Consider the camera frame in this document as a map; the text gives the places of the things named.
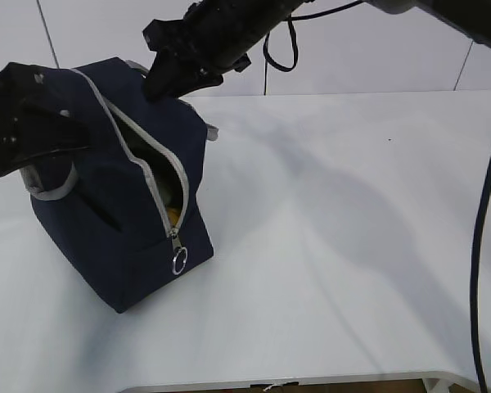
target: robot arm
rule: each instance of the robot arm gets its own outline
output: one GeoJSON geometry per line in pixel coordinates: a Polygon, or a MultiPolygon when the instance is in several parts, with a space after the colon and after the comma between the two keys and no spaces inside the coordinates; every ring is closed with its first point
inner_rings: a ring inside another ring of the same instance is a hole
{"type": "MultiPolygon", "coordinates": [[[[246,53],[304,2],[312,0],[204,0],[182,20],[153,20],[144,30],[157,52],[144,83],[148,100],[180,97],[217,86],[223,74],[243,71],[246,53]]],[[[491,47],[491,0],[365,0],[397,14],[417,6],[491,47]]]]}

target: metal ring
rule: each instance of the metal ring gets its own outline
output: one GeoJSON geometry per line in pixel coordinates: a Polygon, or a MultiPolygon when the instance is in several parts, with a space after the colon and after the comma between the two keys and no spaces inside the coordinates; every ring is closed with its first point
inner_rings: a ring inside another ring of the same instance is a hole
{"type": "Polygon", "coordinates": [[[187,264],[187,248],[186,247],[179,247],[177,248],[174,258],[173,258],[173,274],[175,276],[179,276],[182,274],[184,269],[186,268],[187,264]],[[182,262],[180,262],[179,258],[180,256],[183,255],[182,262]],[[178,262],[182,264],[180,269],[177,269],[178,262]]]}

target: white wall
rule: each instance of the white wall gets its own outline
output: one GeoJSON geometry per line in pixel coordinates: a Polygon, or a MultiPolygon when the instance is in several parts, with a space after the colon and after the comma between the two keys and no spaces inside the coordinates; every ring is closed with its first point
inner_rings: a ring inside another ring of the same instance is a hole
{"type": "MultiPolygon", "coordinates": [[[[154,53],[142,29],[154,18],[182,17],[193,0],[41,0],[56,55],[63,67],[112,56],[150,66],[154,53]]],[[[296,13],[321,11],[348,0],[317,0],[296,13]]],[[[418,10],[389,16],[368,5],[297,23],[300,64],[291,74],[268,72],[271,94],[365,93],[491,88],[491,50],[418,10]]],[[[197,95],[262,94],[261,44],[253,65],[231,73],[218,88],[197,95]]],[[[285,25],[273,32],[271,51],[291,62],[285,25]]],[[[54,66],[36,2],[0,0],[0,69],[9,61],[54,66]]]]}
{"type": "MultiPolygon", "coordinates": [[[[316,1],[295,14],[345,0],[316,1]]],[[[318,20],[296,22],[300,63],[284,74],[271,69],[271,94],[453,90],[470,39],[418,9],[398,16],[367,4],[318,20]]],[[[272,54],[290,64],[287,27],[270,40],[272,54]]]]}
{"type": "Polygon", "coordinates": [[[473,43],[457,89],[491,89],[491,49],[473,43]]]}
{"type": "Polygon", "coordinates": [[[0,0],[0,70],[9,61],[55,66],[36,2],[0,0]]]}

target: zipper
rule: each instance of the zipper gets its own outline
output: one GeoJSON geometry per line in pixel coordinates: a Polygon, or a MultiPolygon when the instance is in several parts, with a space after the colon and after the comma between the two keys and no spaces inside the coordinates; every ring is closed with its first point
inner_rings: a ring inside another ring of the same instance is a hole
{"type": "Polygon", "coordinates": [[[187,248],[182,245],[180,238],[178,236],[178,231],[182,227],[183,220],[185,219],[185,215],[187,212],[187,204],[189,202],[189,180],[187,178],[187,174],[185,169],[183,168],[182,162],[174,155],[172,151],[170,151],[167,147],[156,141],[151,135],[149,135],[142,127],[140,127],[133,119],[129,118],[125,113],[123,113],[118,107],[116,107],[112,102],[110,102],[107,98],[103,97],[98,90],[95,83],[84,73],[79,70],[72,69],[71,71],[75,72],[78,75],[83,76],[89,84],[95,98],[98,100],[98,103],[106,113],[107,118],[110,120],[113,129],[115,130],[115,134],[119,139],[120,146],[124,150],[124,153],[129,158],[131,162],[137,164],[142,168],[142,172],[144,173],[144,177],[146,179],[146,184],[149,187],[151,192],[151,196],[156,204],[156,207],[160,213],[160,217],[162,218],[162,224],[164,225],[164,230],[168,234],[168,238],[171,239],[173,244],[173,274],[180,275],[182,271],[186,267],[187,263],[187,248]],[[151,147],[155,148],[160,154],[162,154],[169,163],[173,166],[175,172],[177,173],[178,179],[180,180],[180,184],[182,185],[182,212],[178,219],[176,225],[172,225],[168,214],[167,209],[165,208],[165,204],[160,197],[160,193],[158,191],[158,187],[156,186],[155,176],[151,170],[151,167],[144,160],[136,157],[131,150],[128,148],[127,143],[120,132],[118,125],[116,124],[113,115],[111,114],[113,111],[125,124],[132,129],[137,135],[144,140],[144,142],[148,143],[151,147]],[[178,261],[181,260],[180,269],[177,269],[178,261]]]}
{"type": "Polygon", "coordinates": [[[178,218],[178,222],[176,225],[172,225],[169,217],[167,215],[167,209],[165,208],[164,202],[160,197],[158,192],[158,187],[156,186],[155,177],[151,171],[149,165],[145,162],[147,167],[146,177],[152,179],[151,184],[148,184],[153,188],[153,193],[158,196],[155,198],[155,203],[157,204],[160,212],[160,216],[164,223],[164,229],[166,233],[169,235],[169,238],[173,241],[173,250],[175,253],[178,253],[178,250],[184,249],[180,238],[178,237],[178,231],[182,227],[183,221],[186,218],[187,212],[187,204],[189,203],[189,180],[187,178],[187,174],[185,169],[183,168],[182,162],[180,159],[170,151],[166,146],[162,145],[160,142],[156,141],[149,133],[147,133],[137,122],[128,117],[125,113],[123,113],[117,106],[115,106],[112,102],[110,102],[107,98],[104,98],[104,101],[107,104],[107,107],[112,111],[120,120],[122,120],[132,131],[134,131],[145,143],[155,149],[158,153],[164,156],[167,161],[173,166],[174,171],[176,172],[178,179],[180,180],[180,184],[182,186],[182,212],[180,213],[180,217],[178,218]]]}

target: gray zipper trim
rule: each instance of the gray zipper trim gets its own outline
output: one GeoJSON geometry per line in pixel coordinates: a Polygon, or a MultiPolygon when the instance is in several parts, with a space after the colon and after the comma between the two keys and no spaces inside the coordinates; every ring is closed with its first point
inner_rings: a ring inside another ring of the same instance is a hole
{"type": "Polygon", "coordinates": [[[180,214],[178,223],[175,226],[176,229],[180,229],[186,216],[187,204],[189,203],[189,179],[187,178],[186,170],[183,168],[182,162],[172,151],[154,139],[149,133],[146,132],[145,129],[140,127],[136,121],[123,113],[107,98],[104,97],[104,101],[109,109],[115,113],[115,115],[117,115],[130,129],[132,129],[140,138],[149,144],[149,146],[164,156],[173,166],[175,172],[177,173],[178,179],[180,180],[180,184],[182,185],[182,213],[180,214]]]}
{"type": "Polygon", "coordinates": [[[115,119],[113,119],[113,115],[109,112],[109,108],[107,107],[106,104],[106,99],[101,95],[100,91],[98,91],[97,86],[95,83],[90,80],[90,78],[83,74],[82,72],[78,70],[71,70],[75,72],[78,75],[82,75],[86,81],[88,82],[89,86],[91,87],[92,92],[95,95],[95,98],[98,100],[98,103],[100,103],[102,109],[106,113],[107,118],[111,122],[111,125],[113,126],[113,129],[115,130],[115,134],[119,139],[120,146],[124,150],[125,155],[128,157],[128,159],[133,162],[134,164],[140,166],[142,168],[142,172],[144,173],[144,178],[146,180],[147,187],[149,188],[149,191],[151,192],[151,196],[153,200],[155,201],[156,207],[158,208],[158,211],[160,213],[160,217],[162,218],[162,223],[164,224],[164,230],[167,233],[167,236],[170,236],[170,233],[173,229],[171,222],[169,221],[169,217],[167,215],[167,210],[165,209],[164,202],[160,198],[160,194],[158,192],[158,187],[156,186],[156,181],[155,181],[155,176],[153,175],[153,172],[151,170],[151,167],[142,159],[136,157],[128,148],[127,143],[124,141],[124,138],[122,137],[122,133],[120,132],[118,125],[115,122],[115,119]]]}

